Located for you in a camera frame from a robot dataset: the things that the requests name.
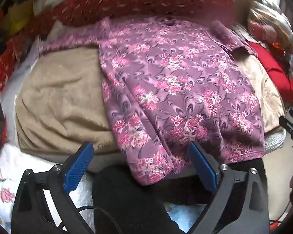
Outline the purple floral shirt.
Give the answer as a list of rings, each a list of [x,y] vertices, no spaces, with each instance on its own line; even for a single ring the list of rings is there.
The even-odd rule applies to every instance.
[[[48,41],[44,52],[96,45],[106,113],[133,177],[155,184],[197,141],[221,163],[259,159],[259,100],[231,53],[247,44],[218,21],[108,18]]]

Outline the red cloth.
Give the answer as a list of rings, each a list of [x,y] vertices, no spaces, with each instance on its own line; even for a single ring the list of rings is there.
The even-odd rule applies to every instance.
[[[272,54],[260,44],[247,41],[256,51],[258,59],[268,73],[272,82],[279,91],[284,102],[293,106],[293,78],[285,73],[282,64],[277,61]]]

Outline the white cartoon print cloth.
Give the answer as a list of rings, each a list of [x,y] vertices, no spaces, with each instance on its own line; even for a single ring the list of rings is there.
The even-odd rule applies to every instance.
[[[0,154],[0,225],[11,233],[11,218],[14,200],[17,189],[25,170],[32,169],[34,172],[49,171],[56,163],[49,162],[39,157],[22,153],[20,149],[12,144],[6,143]],[[92,206],[91,196],[92,177],[85,173],[75,191],[70,192],[76,208]],[[58,226],[61,218],[53,203],[49,191],[44,191],[46,202],[51,212],[52,218]],[[94,210],[83,210],[80,212],[85,222],[95,231]]]

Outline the black garment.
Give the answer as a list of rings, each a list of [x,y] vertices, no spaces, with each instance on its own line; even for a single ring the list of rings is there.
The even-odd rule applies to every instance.
[[[182,233],[163,203],[138,184],[125,166],[111,166],[94,179],[96,233]]]

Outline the beige fleece blanket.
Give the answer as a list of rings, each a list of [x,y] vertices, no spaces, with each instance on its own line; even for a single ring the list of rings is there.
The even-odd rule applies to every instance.
[[[259,100],[264,135],[278,126],[283,103],[258,58],[234,61]],[[35,155],[71,155],[84,141],[96,154],[124,153],[108,121],[97,48],[79,47],[42,55],[26,77],[16,102],[19,145]]]

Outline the doll in plastic bag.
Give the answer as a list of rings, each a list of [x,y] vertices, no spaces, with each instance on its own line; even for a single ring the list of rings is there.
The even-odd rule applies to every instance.
[[[282,49],[293,53],[293,31],[283,14],[252,1],[248,13],[247,27],[259,41],[267,44],[277,43]]]

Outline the red patterned pillow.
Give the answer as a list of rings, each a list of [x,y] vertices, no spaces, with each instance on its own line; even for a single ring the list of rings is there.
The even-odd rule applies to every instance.
[[[0,55],[0,91],[14,71],[15,64],[26,56],[36,36],[47,36],[56,20],[71,27],[96,23],[105,17],[129,15],[172,15],[219,20],[230,26],[235,21],[234,0],[66,0],[52,9],[32,16],[21,31],[10,38]]]

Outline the yellow black item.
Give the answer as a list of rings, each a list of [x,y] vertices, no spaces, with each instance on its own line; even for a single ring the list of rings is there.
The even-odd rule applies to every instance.
[[[12,37],[28,23],[32,16],[33,0],[12,5],[6,14],[0,9],[0,30],[5,37]]]

